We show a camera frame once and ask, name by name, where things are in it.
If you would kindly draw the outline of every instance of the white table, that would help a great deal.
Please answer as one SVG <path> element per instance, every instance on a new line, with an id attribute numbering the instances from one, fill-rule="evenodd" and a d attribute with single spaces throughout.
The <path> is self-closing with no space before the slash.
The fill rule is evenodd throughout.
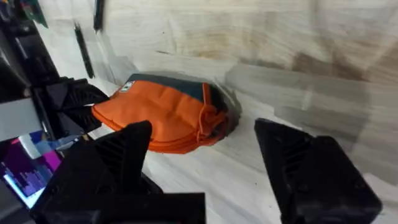
<path id="1" fill-rule="evenodd" d="M 49 29 L 40 25 L 37 28 L 60 76 L 87 78 L 73 31 L 73 21 L 78 21 L 96 73 L 96 78 L 89 82 L 105 93 L 111 95 L 137 70 L 163 75 L 177 72 L 226 85 L 243 109 L 237 129 L 212 147 L 201 147 L 183 156 L 147 153 L 144 172 L 165 192 L 205 192 L 208 223 L 280 223 L 279 209 L 253 130 L 254 120 L 262 117 L 337 138 L 384 203 L 382 215 L 375 223 L 396 223 L 398 87 L 314 78 L 303 73 L 244 65 L 236 57 L 217 60 L 208 58 L 207 54 L 205 58 L 192 57 L 200 43 L 189 48 L 189 54 L 184 54 L 184 48 L 173 52 L 170 46 L 176 43 L 158 37 L 164 35 L 162 27 L 173 26 L 167 21 L 172 21 L 168 13 L 173 10 L 171 6 L 178 6 L 176 1 L 166 6 L 166 1 L 159 0 L 159 6 L 143 6 L 142 10 L 135 5 L 144 4 L 142 1 L 134 1 L 134 6 L 130 5 L 132 1 L 112 1 L 112 7 L 107 9 L 106 30 L 95 35 L 93 2 L 40 0 Z M 186 5 L 178 9 L 187 9 L 185 14 L 192 15 L 187 17 L 191 19 L 204 18 L 195 15 L 211 10 L 214 16 L 211 18 L 217 20 L 217 16 L 221 16 L 225 20 L 241 7 L 230 7 L 224 14 L 221 2 L 212 1 L 214 8 L 198 3 L 200 12 Z M 256 8 L 254 1 L 246 2 L 251 4 L 245 9 Z M 295 1 L 286 2 L 294 9 L 300 6 Z M 275 2 L 270 6 L 279 7 Z M 364 6 L 376 7 L 376 4 L 366 1 Z M 168 19 L 159 23 L 162 21 L 159 15 Z M 216 45 L 203 48 L 211 53 L 211 46 L 218 48 Z M 110 130 L 101 128 L 91 135 L 98 137 L 108 132 Z"/>

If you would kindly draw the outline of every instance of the orange bag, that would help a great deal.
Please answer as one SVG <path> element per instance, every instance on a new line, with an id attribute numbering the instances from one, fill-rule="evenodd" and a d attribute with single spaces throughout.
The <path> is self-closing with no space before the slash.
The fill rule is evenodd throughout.
<path id="1" fill-rule="evenodd" d="M 143 74 L 132 75 L 92 112 L 115 131 L 148 120 L 149 150 L 176 154 L 213 145 L 225 136 L 228 122 L 220 92 L 208 83 Z"/>

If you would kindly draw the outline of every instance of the computer monitor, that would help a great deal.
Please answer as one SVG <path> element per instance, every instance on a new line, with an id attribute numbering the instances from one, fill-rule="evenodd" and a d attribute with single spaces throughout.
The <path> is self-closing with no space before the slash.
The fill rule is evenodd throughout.
<path id="1" fill-rule="evenodd" d="M 60 163 L 55 151 L 31 159 L 17 138 L 1 161 L 0 175 L 26 207 L 32 208 Z"/>

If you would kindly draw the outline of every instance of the wood grain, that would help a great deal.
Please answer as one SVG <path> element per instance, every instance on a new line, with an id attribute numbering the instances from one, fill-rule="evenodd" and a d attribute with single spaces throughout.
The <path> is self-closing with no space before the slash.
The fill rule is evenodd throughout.
<path id="1" fill-rule="evenodd" d="M 383 201 L 375 223 L 396 222 L 395 1 L 112 0 L 100 35 L 93 3 L 40 0 L 49 29 L 37 28 L 61 76 L 86 78 L 78 21 L 98 77 L 90 82 L 107 94 L 136 71 L 179 73 L 217 81 L 239 102 L 239 126 L 215 146 L 146 159 L 165 191 L 206 192 L 209 223 L 280 223 L 258 117 L 337 138 Z"/>

